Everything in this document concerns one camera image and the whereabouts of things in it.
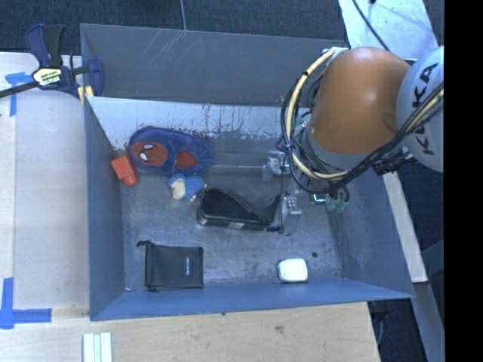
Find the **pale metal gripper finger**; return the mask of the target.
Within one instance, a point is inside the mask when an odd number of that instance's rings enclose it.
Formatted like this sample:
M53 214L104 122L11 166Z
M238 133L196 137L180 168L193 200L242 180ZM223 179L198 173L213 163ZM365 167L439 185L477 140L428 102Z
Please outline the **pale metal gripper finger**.
M209 173L255 175L261 180L271 180L276 176L282 176L286 167L285 154L278 150L269 150L252 155L221 155L217 158Z
M301 216L302 210L299 208L297 197L284 196L281 203L281 227L284 235L295 233Z

